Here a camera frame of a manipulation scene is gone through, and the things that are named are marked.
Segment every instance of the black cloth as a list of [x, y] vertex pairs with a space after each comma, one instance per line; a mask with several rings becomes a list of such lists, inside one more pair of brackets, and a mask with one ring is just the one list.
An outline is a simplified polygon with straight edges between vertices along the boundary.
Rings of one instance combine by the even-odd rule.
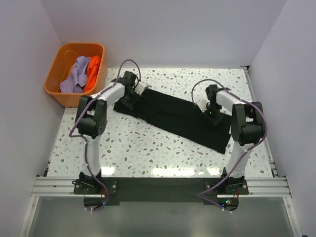
[[224, 154], [230, 138], [231, 117], [212, 125], [192, 102], [151, 89], [143, 92], [133, 110], [117, 101], [114, 110], [159, 127]]

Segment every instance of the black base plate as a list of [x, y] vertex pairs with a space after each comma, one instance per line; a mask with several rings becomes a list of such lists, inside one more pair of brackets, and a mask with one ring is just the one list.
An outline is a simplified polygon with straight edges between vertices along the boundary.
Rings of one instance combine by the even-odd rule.
[[[99, 178], [109, 190], [107, 205], [119, 205], [121, 201], [141, 202], [209, 202], [197, 195], [221, 181], [221, 178]], [[216, 203], [224, 200], [217, 195], [234, 195], [236, 189], [221, 187], [211, 193], [207, 198]], [[249, 194], [246, 180], [238, 187], [240, 195]], [[101, 194], [100, 189], [86, 190], [84, 186], [75, 186], [74, 194], [91, 195]]]

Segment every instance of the terrazzo surface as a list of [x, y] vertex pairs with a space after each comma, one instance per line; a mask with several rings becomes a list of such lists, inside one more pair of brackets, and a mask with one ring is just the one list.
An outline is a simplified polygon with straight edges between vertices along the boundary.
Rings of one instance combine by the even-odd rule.
[[[137, 73], [135, 69], [123, 69]], [[108, 69], [105, 86], [118, 69]], [[243, 99], [251, 100], [242, 69], [141, 69], [142, 81], [151, 89], [191, 101], [191, 88], [201, 79], [216, 79]], [[194, 99], [206, 97], [209, 82], [196, 87]], [[70, 138], [76, 108], [66, 108], [53, 152], [48, 176], [77, 177], [83, 169], [83, 141]], [[113, 177], [219, 177], [233, 149], [230, 139], [225, 154], [179, 137], [142, 120], [107, 111], [107, 128], [100, 142], [102, 176]], [[265, 146], [255, 148], [248, 161], [246, 177], [272, 177]]]

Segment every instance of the orange basket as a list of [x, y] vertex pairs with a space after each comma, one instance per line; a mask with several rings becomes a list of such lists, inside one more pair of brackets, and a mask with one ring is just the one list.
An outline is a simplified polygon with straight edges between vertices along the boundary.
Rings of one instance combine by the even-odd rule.
[[[100, 56], [101, 63], [94, 87], [86, 93], [62, 93], [60, 91], [60, 83], [67, 79], [76, 59], [80, 56], [92, 57], [96, 55]], [[44, 89], [63, 106], [78, 107], [80, 97], [95, 94], [104, 88], [107, 71], [105, 48], [101, 44], [68, 43], [59, 48], [54, 63], [48, 73]]]

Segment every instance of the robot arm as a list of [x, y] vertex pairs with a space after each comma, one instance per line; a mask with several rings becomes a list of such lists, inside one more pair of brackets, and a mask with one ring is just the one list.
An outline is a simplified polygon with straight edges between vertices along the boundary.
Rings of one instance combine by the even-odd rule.
[[[208, 101], [201, 99], [197, 102], [197, 106], [211, 123], [217, 124], [220, 122], [223, 116], [220, 112], [222, 107], [232, 113], [231, 133], [234, 140], [234, 146], [231, 158], [224, 170], [224, 173], [229, 173], [244, 151], [253, 146], [253, 144], [258, 143], [264, 136], [264, 121], [258, 112], [250, 105], [241, 102], [225, 90], [219, 89], [217, 85], [210, 85], [207, 87], [206, 94]], [[253, 102], [252, 104], [262, 111], [262, 104], [260, 102]], [[251, 152], [248, 152], [243, 157], [241, 162], [239, 162], [238, 166], [231, 173], [230, 177], [244, 177], [250, 153]]]
[[[101, 175], [101, 166], [99, 161], [100, 137], [104, 133], [107, 123], [107, 108], [117, 100], [121, 100], [128, 108], [132, 109], [138, 101], [141, 94], [148, 86], [135, 80], [137, 76], [131, 72], [125, 72], [124, 76], [117, 83], [112, 82], [106, 87], [101, 94], [98, 92], [91, 96], [82, 96], [79, 101], [76, 120], [83, 112], [86, 105], [95, 97], [98, 96], [88, 111], [80, 120], [77, 128], [81, 135], [84, 135], [88, 140], [87, 157], [91, 172], [94, 176]], [[82, 173], [86, 176], [91, 176], [91, 173], [85, 167]]]

